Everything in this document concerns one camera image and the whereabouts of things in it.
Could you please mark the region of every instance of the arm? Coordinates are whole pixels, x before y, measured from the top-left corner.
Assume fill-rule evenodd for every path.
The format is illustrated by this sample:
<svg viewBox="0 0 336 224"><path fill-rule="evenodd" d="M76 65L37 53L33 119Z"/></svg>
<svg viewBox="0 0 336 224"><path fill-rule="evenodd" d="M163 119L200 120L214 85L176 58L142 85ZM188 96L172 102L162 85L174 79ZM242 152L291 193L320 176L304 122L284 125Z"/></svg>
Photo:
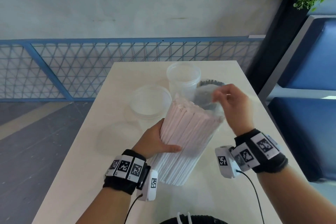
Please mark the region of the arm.
<svg viewBox="0 0 336 224"><path fill-rule="evenodd" d="M163 152L179 152L178 145L166 145L160 140L160 120L153 127L146 130L140 140L132 148L146 159ZM123 224L130 205L131 196L123 191L103 188L76 224Z"/></svg>
<svg viewBox="0 0 336 224"><path fill-rule="evenodd" d="M233 84L216 90L213 101L221 103L236 136L254 128L250 100ZM283 223L336 223L336 207L290 166L279 173L257 176Z"/></svg>

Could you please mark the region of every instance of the plastic container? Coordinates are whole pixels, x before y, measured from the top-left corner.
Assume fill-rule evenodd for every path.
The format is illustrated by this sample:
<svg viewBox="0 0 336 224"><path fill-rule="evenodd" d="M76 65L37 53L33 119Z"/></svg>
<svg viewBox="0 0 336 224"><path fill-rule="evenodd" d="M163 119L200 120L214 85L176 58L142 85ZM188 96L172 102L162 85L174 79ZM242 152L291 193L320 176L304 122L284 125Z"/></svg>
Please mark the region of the plastic container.
<svg viewBox="0 0 336 224"><path fill-rule="evenodd" d="M138 118L151 120L167 112L171 101L166 88L159 85L145 85L133 92L129 106Z"/></svg>
<svg viewBox="0 0 336 224"><path fill-rule="evenodd" d="M173 98L178 93L179 96L193 101L197 84L201 80L201 70L190 63L178 62L168 67L167 78Z"/></svg>

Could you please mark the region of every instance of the forearm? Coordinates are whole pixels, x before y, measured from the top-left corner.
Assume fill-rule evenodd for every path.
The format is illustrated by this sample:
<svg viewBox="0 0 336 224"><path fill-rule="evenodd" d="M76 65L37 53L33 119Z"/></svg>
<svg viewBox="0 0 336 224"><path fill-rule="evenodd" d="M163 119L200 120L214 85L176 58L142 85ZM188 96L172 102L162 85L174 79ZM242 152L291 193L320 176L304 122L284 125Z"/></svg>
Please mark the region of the forearm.
<svg viewBox="0 0 336 224"><path fill-rule="evenodd" d="M103 188L76 224L123 224L130 201L126 192Z"/></svg>
<svg viewBox="0 0 336 224"><path fill-rule="evenodd" d="M283 223L336 223L336 207L292 167L258 179Z"/></svg>

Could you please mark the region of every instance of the tabletop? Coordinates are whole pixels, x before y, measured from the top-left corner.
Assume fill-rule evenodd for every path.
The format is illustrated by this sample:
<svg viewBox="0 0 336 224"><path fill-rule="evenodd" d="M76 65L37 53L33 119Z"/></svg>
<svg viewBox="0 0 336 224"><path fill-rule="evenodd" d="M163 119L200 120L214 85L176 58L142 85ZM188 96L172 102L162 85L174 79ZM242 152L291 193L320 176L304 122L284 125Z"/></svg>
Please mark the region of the tabletop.
<svg viewBox="0 0 336 224"><path fill-rule="evenodd" d="M192 61L201 69L202 78L234 83L253 103L255 127L271 135L282 147L289 163L302 172L281 135L259 101L236 61ZM137 88L157 83L166 88L166 69L172 62L114 63L95 99L77 137L59 169L33 224L73 224L101 190L104 174L115 156L131 148L146 124L140 124L128 104ZM159 183L154 201L137 201L127 223L157 224L177 213L212 215L229 224L261 223L257 198L249 180L221 176L214 149L234 145L235 135L225 121L215 133L186 184ZM253 171L246 174L253 181L265 223L281 223Z"/></svg>

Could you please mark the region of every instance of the bundle of straws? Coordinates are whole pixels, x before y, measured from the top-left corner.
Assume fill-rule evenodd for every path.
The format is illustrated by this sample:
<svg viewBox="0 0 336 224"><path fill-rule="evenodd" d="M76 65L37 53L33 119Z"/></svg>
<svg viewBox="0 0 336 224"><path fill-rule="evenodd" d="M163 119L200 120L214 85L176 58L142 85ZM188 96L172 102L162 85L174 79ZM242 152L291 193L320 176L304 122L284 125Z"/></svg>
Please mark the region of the bundle of straws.
<svg viewBox="0 0 336 224"><path fill-rule="evenodd" d="M158 172L159 180L177 186L185 184L223 120L223 116L215 116L184 98L175 98L162 124L160 137L165 144L176 144L183 150L152 158L150 164Z"/></svg>

